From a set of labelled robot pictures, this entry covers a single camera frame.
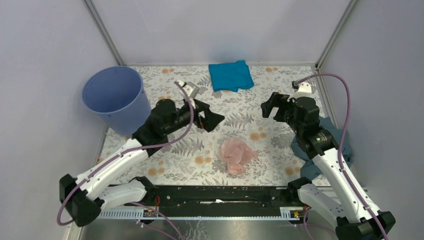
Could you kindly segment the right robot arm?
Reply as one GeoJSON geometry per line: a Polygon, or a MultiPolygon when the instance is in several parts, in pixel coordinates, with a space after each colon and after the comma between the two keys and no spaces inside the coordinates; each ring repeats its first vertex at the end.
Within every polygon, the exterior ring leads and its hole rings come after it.
{"type": "Polygon", "coordinates": [[[396,220],[389,211],[381,211],[371,200],[339,154],[341,146],[332,134],[320,125],[320,109],[313,98],[273,92],[261,105],[263,118],[274,108],[274,120],[286,123],[295,133],[300,149],[321,170],[338,197],[334,201],[310,180],[301,177],[287,186],[287,201],[293,206],[302,203],[326,219],[340,240],[388,239],[396,220]]]}

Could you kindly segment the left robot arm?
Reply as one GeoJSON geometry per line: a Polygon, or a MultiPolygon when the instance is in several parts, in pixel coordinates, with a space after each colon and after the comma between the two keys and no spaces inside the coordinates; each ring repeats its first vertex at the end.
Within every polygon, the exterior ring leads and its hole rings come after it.
{"type": "Polygon", "coordinates": [[[191,127],[196,126],[211,132],[224,119],[223,115],[212,112],[207,103],[196,99],[185,101],[181,108],[169,99],[158,101],[145,123],[112,156],[77,177],[66,174],[59,180],[61,206],[57,223],[64,225],[61,221],[63,211],[70,215],[71,222],[83,227],[105,210],[131,202],[144,206],[152,204],[154,186],[146,177],[115,186],[111,186],[112,180],[170,145],[168,135],[177,130],[186,128],[183,134],[187,135],[191,127]]]}

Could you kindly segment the pink plastic trash bag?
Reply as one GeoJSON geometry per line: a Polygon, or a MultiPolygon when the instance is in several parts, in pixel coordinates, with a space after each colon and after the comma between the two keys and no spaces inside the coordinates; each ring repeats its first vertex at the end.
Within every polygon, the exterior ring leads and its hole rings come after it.
{"type": "Polygon", "coordinates": [[[245,141],[240,138],[230,138],[221,145],[218,158],[227,165],[227,170],[232,175],[241,175],[246,172],[245,164],[259,156],[245,141]]]}

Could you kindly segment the blue plastic trash bin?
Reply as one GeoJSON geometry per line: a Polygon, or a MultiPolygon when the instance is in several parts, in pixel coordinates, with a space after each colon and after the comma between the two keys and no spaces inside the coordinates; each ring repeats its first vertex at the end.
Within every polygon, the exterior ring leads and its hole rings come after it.
{"type": "Polygon", "coordinates": [[[142,76],[127,66],[100,70],[82,88],[84,105],[122,136],[131,136],[151,113],[142,76]]]}

